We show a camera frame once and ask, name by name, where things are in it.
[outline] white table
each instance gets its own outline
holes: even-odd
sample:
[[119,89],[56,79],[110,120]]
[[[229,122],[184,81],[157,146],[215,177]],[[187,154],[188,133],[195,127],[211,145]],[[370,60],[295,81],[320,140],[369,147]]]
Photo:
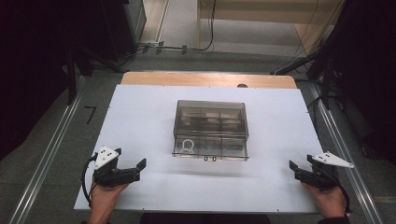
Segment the white table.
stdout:
[[[247,108],[247,161],[172,157],[177,100],[243,102]],[[162,212],[316,213],[294,179],[289,160],[310,170],[307,154],[322,153],[297,89],[119,85],[95,151],[122,148],[118,167],[148,164],[117,209]],[[91,164],[87,186],[91,185]],[[89,209],[82,190],[75,209]]]

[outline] person's left hand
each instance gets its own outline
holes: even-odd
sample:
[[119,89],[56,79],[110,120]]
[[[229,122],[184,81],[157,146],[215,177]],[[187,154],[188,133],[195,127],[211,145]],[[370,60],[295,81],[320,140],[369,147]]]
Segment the person's left hand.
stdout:
[[88,224],[106,224],[117,204],[117,200],[129,184],[117,185],[114,188],[105,188],[96,185],[91,192],[91,215]]

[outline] person's right hand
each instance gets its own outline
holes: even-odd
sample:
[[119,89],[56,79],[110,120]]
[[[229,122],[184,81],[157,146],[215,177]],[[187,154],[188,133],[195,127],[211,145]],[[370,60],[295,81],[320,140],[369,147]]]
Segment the person's right hand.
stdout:
[[320,213],[325,218],[345,216],[345,199],[340,188],[335,187],[328,191],[321,192],[313,186],[307,185],[303,182],[301,182],[301,184],[314,196],[315,203],[317,204]]

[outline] smoky translucent plastic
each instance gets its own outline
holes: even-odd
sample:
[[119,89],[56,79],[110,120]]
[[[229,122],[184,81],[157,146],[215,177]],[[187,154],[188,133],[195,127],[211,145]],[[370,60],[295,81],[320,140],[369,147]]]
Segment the smoky translucent plastic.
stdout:
[[205,161],[248,159],[248,122],[244,103],[178,101],[176,157]]

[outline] white ring-shaped object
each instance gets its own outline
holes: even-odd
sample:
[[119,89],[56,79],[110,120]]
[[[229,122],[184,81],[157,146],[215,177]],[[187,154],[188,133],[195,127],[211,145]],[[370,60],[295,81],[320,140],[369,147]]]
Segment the white ring-shaped object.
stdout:
[[[184,144],[186,142],[190,142],[191,143],[191,147],[190,148],[185,148],[184,147]],[[187,139],[183,140],[183,143],[181,144],[181,151],[188,151],[190,154],[193,154],[194,153],[194,151],[192,150],[193,148],[194,148],[194,142],[190,138],[187,138]]]

